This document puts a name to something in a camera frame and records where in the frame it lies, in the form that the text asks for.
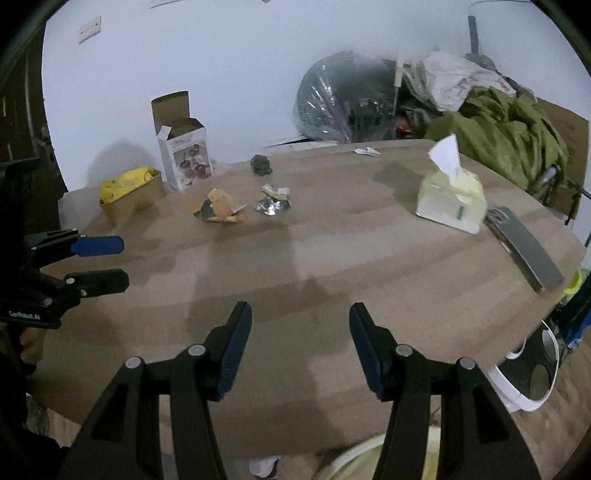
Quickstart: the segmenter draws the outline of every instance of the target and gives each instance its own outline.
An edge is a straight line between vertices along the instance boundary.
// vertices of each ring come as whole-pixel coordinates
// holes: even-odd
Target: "light switch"
[[[96,17],[92,22],[84,24],[80,30],[78,30],[78,43],[85,42],[96,34],[100,33],[100,16]]]

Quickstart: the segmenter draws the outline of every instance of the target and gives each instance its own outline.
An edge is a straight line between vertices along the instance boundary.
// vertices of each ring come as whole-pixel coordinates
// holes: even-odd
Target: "white wall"
[[[503,74],[556,103],[591,120],[591,77],[558,28],[531,4],[495,2],[470,9],[476,16],[482,53]],[[591,161],[585,189],[591,192]],[[591,231],[591,202],[581,200],[573,233],[584,242]],[[591,252],[583,261],[591,267]]]
[[[69,190],[140,164],[158,165],[150,101],[190,92],[223,163],[297,133],[296,92],[316,61],[345,49],[469,51],[473,0],[70,0],[48,22],[43,91]],[[78,45],[76,30],[102,16]]]

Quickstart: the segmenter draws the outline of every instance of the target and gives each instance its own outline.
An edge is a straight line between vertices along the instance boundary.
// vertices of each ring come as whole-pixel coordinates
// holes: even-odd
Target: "white paper scrap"
[[[283,197],[285,197],[285,200],[287,200],[287,197],[289,197],[290,195],[290,190],[288,187],[275,188],[274,186],[269,185],[268,183],[262,186],[262,191],[269,197],[279,197],[282,200]]]
[[[450,185],[454,185],[460,171],[460,151],[457,147],[455,134],[443,138],[429,150],[429,158],[449,177]]]
[[[372,157],[377,157],[378,155],[381,155],[380,152],[371,147],[368,147],[365,150],[363,148],[355,148],[355,153],[359,155],[370,155]]]

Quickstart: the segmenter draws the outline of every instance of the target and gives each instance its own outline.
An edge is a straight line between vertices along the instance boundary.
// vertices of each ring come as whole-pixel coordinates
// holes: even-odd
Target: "open cardboard box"
[[[569,160],[566,165],[566,177],[578,185],[583,186],[587,170],[587,156],[589,155],[589,122],[576,113],[561,106],[546,102],[541,98],[538,103],[548,115],[550,122],[558,131],[569,150]],[[568,215],[576,192],[565,186],[560,186],[552,196],[549,204],[559,212]],[[577,216],[578,205],[573,214]]]
[[[189,93],[169,93],[152,100],[152,115],[170,186],[184,190],[194,181],[211,176],[206,130],[189,116]]]
[[[150,208],[154,203],[166,196],[162,184],[162,174],[158,174],[127,195],[123,195],[117,200],[109,203],[100,203],[100,207],[107,218],[115,226],[123,225],[127,220]]]

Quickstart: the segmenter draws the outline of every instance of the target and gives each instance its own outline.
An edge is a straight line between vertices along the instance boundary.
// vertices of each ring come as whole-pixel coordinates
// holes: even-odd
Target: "plastic bag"
[[[303,135],[355,143],[394,138],[396,62],[352,51],[317,62],[304,76],[295,103]]]
[[[474,86],[494,87],[509,96],[515,90],[496,72],[443,51],[434,51],[405,70],[411,93],[440,112],[457,112]]]

